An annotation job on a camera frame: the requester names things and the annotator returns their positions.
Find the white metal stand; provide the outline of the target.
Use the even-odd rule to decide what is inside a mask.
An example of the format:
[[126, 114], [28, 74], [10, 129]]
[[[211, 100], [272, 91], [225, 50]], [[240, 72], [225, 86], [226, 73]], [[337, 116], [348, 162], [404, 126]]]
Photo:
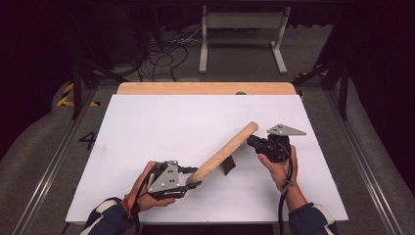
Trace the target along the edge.
[[259, 13], [217, 13], [210, 12], [203, 6], [202, 13], [202, 47], [200, 55], [199, 73], [208, 71], [208, 29], [209, 28], [267, 28], [276, 29], [277, 37], [270, 42], [275, 63], [281, 74], [286, 74], [287, 67], [281, 54], [281, 43], [290, 17], [291, 8], [286, 7], [281, 12]]

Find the tan and black cork mat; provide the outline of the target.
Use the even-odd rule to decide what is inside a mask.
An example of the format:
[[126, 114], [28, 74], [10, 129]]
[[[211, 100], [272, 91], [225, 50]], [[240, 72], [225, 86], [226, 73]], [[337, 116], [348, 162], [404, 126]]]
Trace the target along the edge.
[[186, 184], [203, 182], [204, 179], [220, 166], [229, 156], [231, 156], [253, 133], [258, 130], [258, 124], [254, 121], [249, 122], [224, 146], [204, 162], [187, 179]]

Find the person's left hand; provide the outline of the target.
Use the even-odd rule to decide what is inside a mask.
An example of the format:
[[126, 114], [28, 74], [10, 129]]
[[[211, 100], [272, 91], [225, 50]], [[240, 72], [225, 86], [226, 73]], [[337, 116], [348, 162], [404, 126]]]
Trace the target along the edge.
[[138, 203], [141, 212], [147, 211], [153, 207], [167, 207], [175, 202], [172, 198], [157, 201], [145, 193], [145, 188], [140, 190], [140, 186], [145, 182], [145, 177], [155, 164], [156, 163], [152, 161], [147, 163], [143, 172], [135, 180], [130, 192], [124, 196], [122, 205], [127, 212], [131, 211], [135, 202]]

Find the person's right hand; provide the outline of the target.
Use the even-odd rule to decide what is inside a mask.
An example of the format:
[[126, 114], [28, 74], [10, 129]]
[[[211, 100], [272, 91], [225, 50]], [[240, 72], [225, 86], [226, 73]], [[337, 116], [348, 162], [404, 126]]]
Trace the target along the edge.
[[[291, 154], [291, 160], [286, 160], [282, 163], [272, 163], [265, 155], [257, 155], [262, 165], [269, 170], [271, 178], [280, 192], [283, 192], [285, 189], [288, 191], [294, 190], [297, 187], [298, 159], [297, 149], [294, 145], [291, 146]], [[291, 184], [287, 183], [288, 169], [292, 171]]]

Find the white board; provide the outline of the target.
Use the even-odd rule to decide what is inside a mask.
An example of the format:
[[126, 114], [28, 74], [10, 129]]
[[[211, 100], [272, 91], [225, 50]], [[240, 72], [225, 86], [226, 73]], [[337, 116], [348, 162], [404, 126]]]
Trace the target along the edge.
[[[290, 141], [297, 148], [298, 183], [308, 201], [337, 220], [347, 213], [297, 95], [114, 95], [83, 171], [67, 220], [85, 221], [105, 199], [128, 193], [149, 161], [200, 166], [249, 122], [265, 136], [276, 124], [305, 132]], [[254, 149], [242, 145], [236, 166], [214, 170], [184, 198], [140, 215], [145, 224], [272, 223], [286, 218], [280, 194]]]

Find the yellow and black floor tape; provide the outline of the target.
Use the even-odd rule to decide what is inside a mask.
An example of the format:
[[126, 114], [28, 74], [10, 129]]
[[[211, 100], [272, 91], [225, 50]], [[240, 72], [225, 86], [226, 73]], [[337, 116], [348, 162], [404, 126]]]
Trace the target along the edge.
[[67, 87], [65, 88], [65, 90], [64, 90], [61, 98], [59, 99], [59, 101], [57, 103], [57, 106], [58, 107], [62, 107], [62, 106], [65, 106], [65, 107], [73, 107], [75, 105], [75, 102], [74, 101], [69, 101], [68, 100], [69, 94], [70, 94], [70, 92], [71, 92], [72, 89], [73, 89], [73, 83], [70, 82], [67, 85]]

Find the black metal stand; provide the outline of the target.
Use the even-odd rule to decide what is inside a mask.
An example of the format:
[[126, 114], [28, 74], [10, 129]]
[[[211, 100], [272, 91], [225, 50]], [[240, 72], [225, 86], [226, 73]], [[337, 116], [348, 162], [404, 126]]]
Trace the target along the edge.
[[72, 115], [73, 119], [76, 119], [83, 109], [81, 91], [82, 84], [85, 84], [87, 89], [96, 89], [99, 85], [98, 75], [95, 74], [94, 71], [98, 71], [102, 73], [105, 77], [115, 80], [118, 83], [126, 82], [126, 79], [122, 76], [110, 70], [106, 70], [104, 67], [100, 66], [97, 63], [94, 63], [84, 58], [76, 59], [72, 65], [71, 79], [71, 82], [73, 84], [74, 95], [74, 108]]
[[333, 61], [326, 65], [319, 66], [318, 68], [307, 72], [306, 74], [301, 75], [292, 81], [294, 86], [301, 85], [314, 76], [326, 72], [326, 76], [323, 81], [320, 83], [320, 86], [323, 90], [333, 90], [337, 83], [340, 84], [340, 94], [339, 94], [339, 112], [341, 117], [344, 120], [347, 120], [346, 117], [346, 100], [347, 100], [347, 91], [348, 91], [348, 67], [347, 63], [344, 61]]

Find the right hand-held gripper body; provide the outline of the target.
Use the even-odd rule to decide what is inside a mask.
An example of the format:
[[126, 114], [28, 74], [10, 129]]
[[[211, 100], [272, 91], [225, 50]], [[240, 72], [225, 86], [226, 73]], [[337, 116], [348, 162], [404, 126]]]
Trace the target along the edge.
[[291, 157], [290, 135], [305, 135], [304, 131], [277, 124], [267, 130], [267, 137], [255, 141], [255, 152], [265, 155], [272, 163], [281, 163]]

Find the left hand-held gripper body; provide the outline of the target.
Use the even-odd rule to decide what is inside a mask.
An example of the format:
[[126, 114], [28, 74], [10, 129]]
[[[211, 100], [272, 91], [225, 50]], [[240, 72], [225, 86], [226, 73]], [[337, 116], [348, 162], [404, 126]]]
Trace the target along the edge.
[[147, 192], [153, 199], [180, 199], [187, 190], [179, 182], [178, 161], [166, 161], [153, 166], [147, 183]]

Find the aluminium rail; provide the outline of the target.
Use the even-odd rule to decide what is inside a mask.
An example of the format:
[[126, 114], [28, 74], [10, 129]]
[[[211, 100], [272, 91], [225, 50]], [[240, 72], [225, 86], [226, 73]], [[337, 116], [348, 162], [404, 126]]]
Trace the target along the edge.
[[82, 108], [78, 112], [77, 116], [69, 122], [69, 125], [64, 132], [64, 135], [51, 161], [45, 169], [41, 179], [37, 183], [36, 188], [25, 207], [19, 222], [12, 232], [12, 235], [25, 235], [32, 225], [62, 165], [64, 156], [69, 148], [69, 143], [75, 131], [77, 130], [84, 114], [86, 113], [90, 102], [94, 98], [95, 93], [95, 89], [85, 90], [84, 96], [80, 99], [80, 105]]
[[394, 216], [391, 206], [386, 199], [386, 196], [381, 189], [375, 175], [368, 164], [365, 155], [360, 148], [354, 132], [351, 129], [348, 121], [343, 118], [339, 111], [339, 104], [332, 91], [324, 91], [326, 100], [333, 110], [342, 131], [344, 132], [347, 142], [352, 151], [352, 157], [355, 161], [356, 167], [362, 177], [362, 180], [366, 186], [366, 189], [375, 205], [375, 208], [383, 222], [389, 235], [404, 235], [400, 225], [398, 224], [396, 217]]

